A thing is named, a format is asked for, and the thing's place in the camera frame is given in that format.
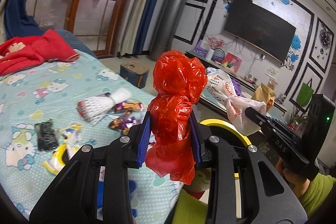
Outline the right hand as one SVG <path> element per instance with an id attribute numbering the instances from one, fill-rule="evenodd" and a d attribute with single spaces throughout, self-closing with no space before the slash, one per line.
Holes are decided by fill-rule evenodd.
<path id="1" fill-rule="evenodd" d="M 291 189 L 297 198 L 300 198 L 305 194 L 310 185 L 310 181 L 307 178 L 285 168 L 284 160 L 282 158 L 278 160 L 275 168 L 281 176 L 283 176 L 289 183 L 293 184 Z"/>

